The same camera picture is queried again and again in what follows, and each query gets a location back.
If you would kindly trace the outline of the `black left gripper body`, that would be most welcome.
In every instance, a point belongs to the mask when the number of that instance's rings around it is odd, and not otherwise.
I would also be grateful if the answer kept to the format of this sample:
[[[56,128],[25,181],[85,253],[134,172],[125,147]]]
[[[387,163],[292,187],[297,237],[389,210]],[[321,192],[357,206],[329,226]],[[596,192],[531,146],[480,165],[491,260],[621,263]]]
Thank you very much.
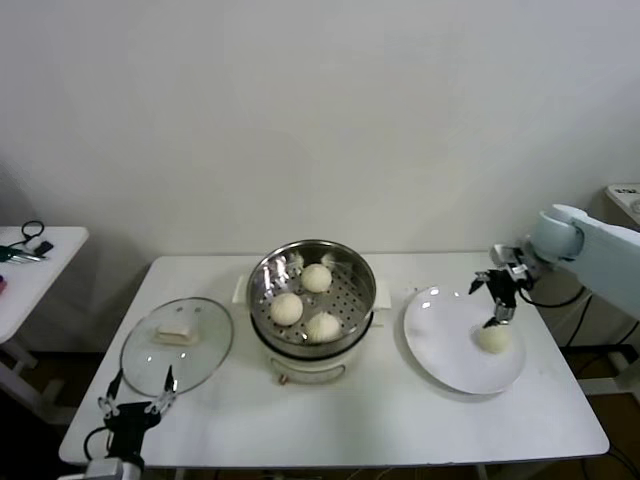
[[[160,413],[151,402],[126,403],[118,406],[118,414],[106,420],[112,433],[107,452],[111,457],[139,457],[146,432],[160,423]]]

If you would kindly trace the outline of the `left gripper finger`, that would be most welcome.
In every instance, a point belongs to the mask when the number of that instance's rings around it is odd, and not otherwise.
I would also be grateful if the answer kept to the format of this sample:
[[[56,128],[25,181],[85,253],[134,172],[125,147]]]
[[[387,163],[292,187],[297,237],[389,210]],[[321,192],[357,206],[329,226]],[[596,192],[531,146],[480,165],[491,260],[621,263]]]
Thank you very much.
[[[109,383],[106,394],[98,398],[98,406],[105,417],[114,417],[119,414],[116,397],[123,378],[123,369],[120,368],[115,378]]]
[[[164,414],[176,399],[176,379],[172,367],[168,368],[163,390],[147,407],[147,414]]]

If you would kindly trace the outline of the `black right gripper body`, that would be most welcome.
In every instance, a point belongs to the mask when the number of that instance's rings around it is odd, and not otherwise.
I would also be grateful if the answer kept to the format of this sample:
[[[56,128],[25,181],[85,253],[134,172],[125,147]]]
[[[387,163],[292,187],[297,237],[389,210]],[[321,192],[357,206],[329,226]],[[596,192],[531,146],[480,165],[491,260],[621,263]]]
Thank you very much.
[[[517,282],[506,270],[491,269],[488,271],[488,289],[496,304],[516,305],[518,292]]]

